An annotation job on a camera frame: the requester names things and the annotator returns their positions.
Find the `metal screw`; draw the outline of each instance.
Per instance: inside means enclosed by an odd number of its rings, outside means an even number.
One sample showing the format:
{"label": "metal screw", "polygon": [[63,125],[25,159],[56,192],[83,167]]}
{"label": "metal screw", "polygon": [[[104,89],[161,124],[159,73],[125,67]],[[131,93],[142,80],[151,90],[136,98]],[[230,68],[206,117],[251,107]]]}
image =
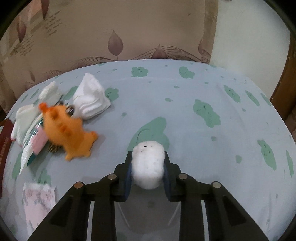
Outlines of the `metal screw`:
{"label": "metal screw", "polygon": [[108,179],[109,179],[109,180],[114,180],[114,179],[116,179],[116,178],[117,178],[117,176],[116,176],[116,174],[114,174],[114,173],[111,173],[111,174],[108,175]]}
{"label": "metal screw", "polygon": [[83,186],[83,183],[82,182],[76,182],[74,184],[74,187],[77,188],[77,189],[82,188],[82,186]]}
{"label": "metal screw", "polygon": [[187,174],[185,174],[185,173],[180,173],[180,174],[179,174],[179,178],[182,179],[182,180],[187,179],[187,177],[188,177],[188,176],[187,176]]}
{"label": "metal screw", "polygon": [[219,183],[219,182],[213,182],[213,187],[214,188],[220,188],[221,187],[221,183]]}

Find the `beige curtain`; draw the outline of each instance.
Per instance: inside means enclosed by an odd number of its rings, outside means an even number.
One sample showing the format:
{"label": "beige curtain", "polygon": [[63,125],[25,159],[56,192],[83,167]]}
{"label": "beige curtain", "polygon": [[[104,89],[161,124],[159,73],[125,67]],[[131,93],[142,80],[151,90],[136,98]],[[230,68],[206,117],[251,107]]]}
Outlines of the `beige curtain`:
{"label": "beige curtain", "polygon": [[92,64],[209,63],[217,13],[218,0],[33,0],[0,40],[3,79],[19,98],[37,83]]}
{"label": "beige curtain", "polygon": [[15,95],[5,78],[2,71],[2,65],[0,63],[0,106],[6,114],[10,111],[15,101]]}

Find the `wooden door frame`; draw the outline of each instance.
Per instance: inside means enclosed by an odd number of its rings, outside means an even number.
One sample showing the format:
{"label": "wooden door frame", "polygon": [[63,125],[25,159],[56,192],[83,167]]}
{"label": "wooden door frame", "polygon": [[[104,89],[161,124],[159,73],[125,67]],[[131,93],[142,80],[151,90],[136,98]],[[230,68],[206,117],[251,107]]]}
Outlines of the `wooden door frame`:
{"label": "wooden door frame", "polygon": [[270,101],[284,121],[296,105],[296,41],[292,34],[286,64]]}

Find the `pink patterned cloth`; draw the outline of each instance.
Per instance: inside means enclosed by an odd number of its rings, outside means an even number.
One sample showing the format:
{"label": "pink patterned cloth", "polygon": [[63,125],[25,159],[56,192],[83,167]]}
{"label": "pink patterned cloth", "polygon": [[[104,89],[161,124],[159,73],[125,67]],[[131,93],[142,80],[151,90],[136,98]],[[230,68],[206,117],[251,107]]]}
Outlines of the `pink patterned cloth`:
{"label": "pink patterned cloth", "polygon": [[55,188],[48,184],[25,183],[23,202],[27,229],[31,235],[50,210],[55,206]]}

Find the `white sock ball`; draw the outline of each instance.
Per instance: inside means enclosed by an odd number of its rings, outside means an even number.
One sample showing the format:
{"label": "white sock ball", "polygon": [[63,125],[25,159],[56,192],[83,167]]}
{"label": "white sock ball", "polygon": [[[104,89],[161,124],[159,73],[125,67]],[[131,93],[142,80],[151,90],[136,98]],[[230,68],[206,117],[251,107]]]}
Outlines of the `white sock ball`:
{"label": "white sock ball", "polygon": [[163,180],[165,150],[156,141],[145,141],[134,147],[131,170],[134,183],[143,189],[157,188]]}

